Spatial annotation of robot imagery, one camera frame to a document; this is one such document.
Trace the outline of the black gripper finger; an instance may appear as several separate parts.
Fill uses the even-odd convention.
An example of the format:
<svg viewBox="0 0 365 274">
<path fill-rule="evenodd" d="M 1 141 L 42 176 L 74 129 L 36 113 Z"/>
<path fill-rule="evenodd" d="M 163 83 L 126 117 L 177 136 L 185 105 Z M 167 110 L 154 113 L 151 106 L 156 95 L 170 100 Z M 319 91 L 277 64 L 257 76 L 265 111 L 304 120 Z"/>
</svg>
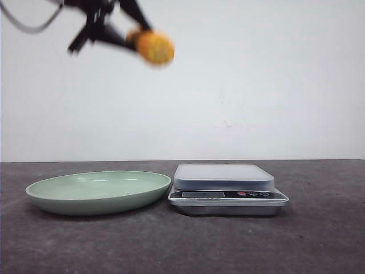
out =
<svg viewBox="0 0 365 274">
<path fill-rule="evenodd" d="M 140 25 L 142 30 L 152 30 L 136 0 L 121 0 L 119 6 Z"/>
<path fill-rule="evenodd" d="M 98 26 L 96 40 L 137 52 L 135 44 L 128 42 L 126 37 L 122 36 L 111 24 Z"/>
</svg>

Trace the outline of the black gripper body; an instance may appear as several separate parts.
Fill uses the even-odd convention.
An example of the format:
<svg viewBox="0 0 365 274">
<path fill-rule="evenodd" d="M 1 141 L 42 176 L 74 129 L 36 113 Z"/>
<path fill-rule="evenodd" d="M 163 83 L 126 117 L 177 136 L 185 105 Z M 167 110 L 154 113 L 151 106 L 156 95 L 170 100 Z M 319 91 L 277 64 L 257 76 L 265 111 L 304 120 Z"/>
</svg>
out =
<svg viewBox="0 0 365 274">
<path fill-rule="evenodd" d="M 86 15 L 86 23 L 68 46 L 70 54 L 78 53 L 86 42 L 94 43 L 96 40 L 96 30 L 98 26 L 106 25 L 105 18 L 110 15 L 116 1 L 64 1 L 67 7 L 78 8 Z"/>
</svg>

